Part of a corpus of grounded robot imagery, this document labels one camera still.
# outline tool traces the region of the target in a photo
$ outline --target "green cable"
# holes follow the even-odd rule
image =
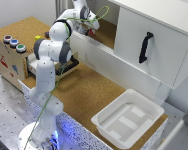
[[[63,74],[63,71],[64,71],[64,69],[65,69],[65,66],[66,66],[66,65],[64,64],[64,65],[63,65],[63,69],[62,69],[62,71],[61,71],[61,75]],[[56,83],[55,88],[53,89],[52,93],[50,94],[50,97],[48,98],[47,102],[45,103],[45,105],[44,105],[44,107],[43,107],[43,109],[42,109],[42,111],[41,111],[41,113],[40,113],[38,119],[36,120],[36,123],[35,123],[35,125],[34,125],[34,127],[33,127],[33,130],[32,130],[32,132],[31,132],[31,134],[30,134],[30,136],[29,136],[29,138],[28,138],[28,140],[27,140],[27,142],[26,142],[26,145],[25,145],[24,150],[26,150],[27,144],[28,144],[28,142],[30,141],[30,138],[31,138],[31,136],[32,136],[32,134],[33,134],[33,132],[34,132],[34,129],[35,129],[35,127],[36,127],[36,124],[38,123],[38,121],[39,121],[41,115],[43,114],[43,111],[45,110],[45,108],[46,108],[48,102],[50,101],[50,98],[52,97],[52,95],[53,95],[55,89],[57,88],[57,86],[58,86],[58,84],[59,84],[59,82],[60,82],[60,80],[61,80],[61,75],[60,75],[60,77],[59,77],[58,82]]]
[[[97,15],[98,15],[103,9],[105,9],[105,8],[107,8],[106,13],[105,13],[103,16],[101,16],[100,18],[96,19]],[[93,19],[93,20],[84,20],[84,19],[78,19],[78,18],[67,18],[66,20],[74,19],[74,20],[81,20],[81,21],[84,21],[84,22],[89,22],[89,21],[90,21],[90,22],[91,22],[91,25],[92,25],[92,23],[93,23],[94,21],[100,20],[100,19],[104,18],[104,17],[107,15],[108,12],[109,12],[109,7],[108,7],[108,6],[104,6],[104,7],[96,14],[95,19]],[[67,28],[67,25],[66,25],[66,24],[65,24],[65,27],[66,27],[66,30],[67,30],[67,33],[68,33],[68,40],[69,40],[69,45],[70,45],[70,36],[69,36],[69,31],[68,31],[68,28]],[[63,71],[64,71],[64,69],[65,69],[65,66],[66,66],[66,64],[63,65],[63,69],[62,69],[61,75],[63,74]],[[45,108],[46,108],[46,106],[47,106],[47,104],[48,104],[50,98],[52,97],[52,95],[53,95],[55,89],[57,88],[57,86],[58,86],[58,84],[59,84],[59,82],[60,82],[60,80],[61,80],[61,75],[60,75],[60,77],[59,77],[58,82],[56,83],[55,88],[53,89],[52,93],[50,94],[50,97],[48,98],[47,102],[45,103],[45,105],[44,105],[44,107],[43,107],[43,109],[42,109],[42,111],[41,111],[39,117],[38,117],[37,120],[36,120],[36,123],[35,123],[35,125],[34,125],[34,127],[33,127],[33,129],[32,129],[32,132],[31,132],[30,136],[28,137],[28,140],[27,140],[27,142],[26,142],[26,145],[25,145],[24,150],[26,150],[27,144],[28,144],[28,142],[29,142],[29,140],[30,140],[30,138],[31,138],[31,136],[32,136],[32,134],[33,134],[33,132],[34,132],[34,129],[35,129],[35,127],[36,127],[36,124],[38,123],[38,121],[39,121],[41,115],[43,114],[43,111],[45,110]]]

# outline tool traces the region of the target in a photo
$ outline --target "white plastic tray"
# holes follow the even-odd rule
[[[163,113],[163,108],[146,97],[127,90],[91,120],[116,147],[129,149]]]

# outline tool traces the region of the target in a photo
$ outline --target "door handle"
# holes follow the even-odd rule
[[[148,46],[148,40],[151,39],[154,35],[150,32],[147,32],[147,36],[145,37],[143,44],[142,44],[142,48],[141,48],[141,53],[139,56],[139,63],[142,64],[143,62],[145,62],[147,60],[147,57],[145,56],[146,50],[147,50],[147,46]]]

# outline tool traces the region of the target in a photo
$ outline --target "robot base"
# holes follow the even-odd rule
[[[19,134],[18,137],[18,149],[19,150],[24,150],[26,142],[34,128],[35,122],[29,124],[28,126],[26,126]],[[41,150],[41,149],[37,149],[35,147],[33,147],[29,142],[27,144],[26,150]]]

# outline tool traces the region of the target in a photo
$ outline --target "brown work surface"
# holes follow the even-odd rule
[[[36,85],[34,76],[23,82],[30,88]],[[91,118],[123,92],[125,89],[80,63],[75,71],[61,79],[54,95],[63,102],[66,113],[117,150],[99,134]],[[161,116],[131,150],[139,150],[166,119],[167,115]]]
[[[27,52],[21,54],[26,57],[33,52],[35,36],[40,35],[43,39],[46,39],[44,33],[49,31],[49,29],[50,26],[34,17],[29,17],[0,28],[0,41],[3,42],[4,36],[11,35],[14,39],[19,40],[20,44],[24,44],[26,46]]]
[[[94,35],[89,34],[89,36],[96,41],[114,49],[117,26],[103,19],[99,20],[99,23],[100,28]]]

